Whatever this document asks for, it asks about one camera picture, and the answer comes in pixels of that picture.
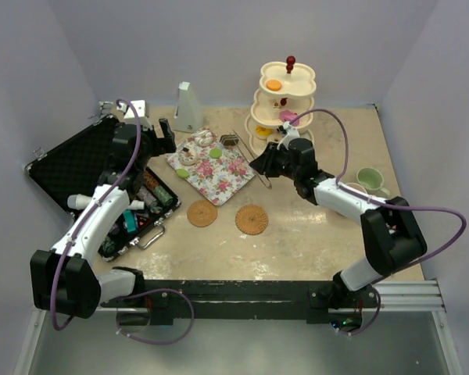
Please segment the white striped donut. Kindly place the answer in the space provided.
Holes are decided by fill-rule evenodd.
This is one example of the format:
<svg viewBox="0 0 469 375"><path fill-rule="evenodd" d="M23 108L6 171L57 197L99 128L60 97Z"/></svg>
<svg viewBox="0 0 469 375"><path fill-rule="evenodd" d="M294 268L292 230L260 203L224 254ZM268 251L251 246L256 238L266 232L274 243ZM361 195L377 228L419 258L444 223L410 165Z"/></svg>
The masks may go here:
<svg viewBox="0 0 469 375"><path fill-rule="evenodd" d="M193 134L193 140L197 146L205 148L213 143L214 134L208 129L199 130Z"/></svg>

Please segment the metal tongs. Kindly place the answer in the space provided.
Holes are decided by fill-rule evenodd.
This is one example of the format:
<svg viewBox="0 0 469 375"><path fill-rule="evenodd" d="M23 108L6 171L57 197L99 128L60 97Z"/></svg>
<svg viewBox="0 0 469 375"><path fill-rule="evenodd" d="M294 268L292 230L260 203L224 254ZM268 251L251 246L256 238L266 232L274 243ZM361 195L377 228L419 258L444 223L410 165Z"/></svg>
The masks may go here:
<svg viewBox="0 0 469 375"><path fill-rule="evenodd" d="M256 157L252 153L250 147L245 143L243 138L238 134L236 130L232 129L231 131L232 131L232 134L238 139L237 147L238 147L239 152L243 155L247 163L251 163ZM259 181L261 182L261 184L265 188L269 190L272 189L272 183L267 177L265 177L259 172L256 172L256 175Z"/></svg>

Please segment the yellow glazed donut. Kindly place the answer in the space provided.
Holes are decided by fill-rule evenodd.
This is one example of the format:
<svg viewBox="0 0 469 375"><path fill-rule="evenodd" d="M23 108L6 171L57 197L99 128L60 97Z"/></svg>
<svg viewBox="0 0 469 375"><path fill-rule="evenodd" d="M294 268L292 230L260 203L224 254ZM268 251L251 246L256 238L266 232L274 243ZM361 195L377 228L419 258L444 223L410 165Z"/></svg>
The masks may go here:
<svg viewBox="0 0 469 375"><path fill-rule="evenodd" d="M256 126L255 135L259 139L267 139L272 134L272 130L266 127Z"/></svg>

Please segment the pink cake slice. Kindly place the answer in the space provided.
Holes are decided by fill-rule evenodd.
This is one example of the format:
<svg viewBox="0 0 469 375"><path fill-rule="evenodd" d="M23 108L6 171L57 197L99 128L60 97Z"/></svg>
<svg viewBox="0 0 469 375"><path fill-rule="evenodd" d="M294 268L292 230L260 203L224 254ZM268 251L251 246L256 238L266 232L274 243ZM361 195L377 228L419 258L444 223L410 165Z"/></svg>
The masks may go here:
<svg viewBox="0 0 469 375"><path fill-rule="evenodd" d="M279 119L282 122L292 122L298 116L297 113L294 113L289 110L281 111L278 115Z"/></svg>

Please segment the chocolate striped cake bar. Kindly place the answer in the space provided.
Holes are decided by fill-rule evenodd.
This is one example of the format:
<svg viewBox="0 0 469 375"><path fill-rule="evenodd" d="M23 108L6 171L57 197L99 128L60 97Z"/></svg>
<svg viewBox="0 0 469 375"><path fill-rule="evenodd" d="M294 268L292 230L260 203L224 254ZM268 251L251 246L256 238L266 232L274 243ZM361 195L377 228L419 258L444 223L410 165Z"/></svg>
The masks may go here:
<svg viewBox="0 0 469 375"><path fill-rule="evenodd" d="M239 142L239 138L235 134L223 134L220 136L220 143L224 147L233 147L236 146Z"/></svg>

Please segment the orange macaron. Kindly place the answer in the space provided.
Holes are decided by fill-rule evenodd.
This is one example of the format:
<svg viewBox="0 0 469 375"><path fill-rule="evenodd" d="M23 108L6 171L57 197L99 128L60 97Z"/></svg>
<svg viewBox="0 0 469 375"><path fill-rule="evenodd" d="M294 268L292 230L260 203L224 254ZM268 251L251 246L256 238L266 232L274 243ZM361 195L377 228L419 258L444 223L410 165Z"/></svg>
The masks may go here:
<svg viewBox="0 0 469 375"><path fill-rule="evenodd" d="M266 87L270 91L280 91L282 83L279 80L271 79L266 82Z"/></svg>

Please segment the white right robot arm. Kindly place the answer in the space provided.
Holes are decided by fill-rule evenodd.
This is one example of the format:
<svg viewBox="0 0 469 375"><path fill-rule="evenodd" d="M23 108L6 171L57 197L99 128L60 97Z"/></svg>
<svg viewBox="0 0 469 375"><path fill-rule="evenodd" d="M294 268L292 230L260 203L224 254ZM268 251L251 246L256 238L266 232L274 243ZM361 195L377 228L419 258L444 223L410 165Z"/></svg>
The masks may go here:
<svg viewBox="0 0 469 375"><path fill-rule="evenodd" d="M319 168L310 141L297 138L289 146L269 143L250 166L268 178L291 179L298 195L357 223L365 256L334 277L335 302L349 307L360 298L360 289L388 277L427 252L427 244L408 202L370 198L337 183L335 176Z"/></svg>

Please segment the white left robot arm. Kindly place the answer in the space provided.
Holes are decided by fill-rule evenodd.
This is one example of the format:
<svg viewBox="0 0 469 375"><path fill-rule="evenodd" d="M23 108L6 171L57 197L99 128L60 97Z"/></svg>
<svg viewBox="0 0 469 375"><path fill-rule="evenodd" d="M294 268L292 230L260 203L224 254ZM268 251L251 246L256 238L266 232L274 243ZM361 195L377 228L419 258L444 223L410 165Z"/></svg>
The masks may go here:
<svg viewBox="0 0 469 375"><path fill-rule="evenodd" d="M29 177L74 218L65 236L49 250L37 250L30 259L37 308L50 310L54 303L58 313L87 319L100 304L115 298L129 306L143 303L142 271L117 266L97 275L92 264L97 256L115 259L179 206L178 196L165 186L170 199L159 204L157 213L133 211L131 215L142 217L145 224L134 233L124 226L124 203L137 199L146 177L156 176L147 166L149 159L175 150L168 120L159 119L159 126L162 137L143 126L141 145L135 148L135 124L107 116L27 167ZM135 150L138 157L130 171L112 188Z"/></svg>

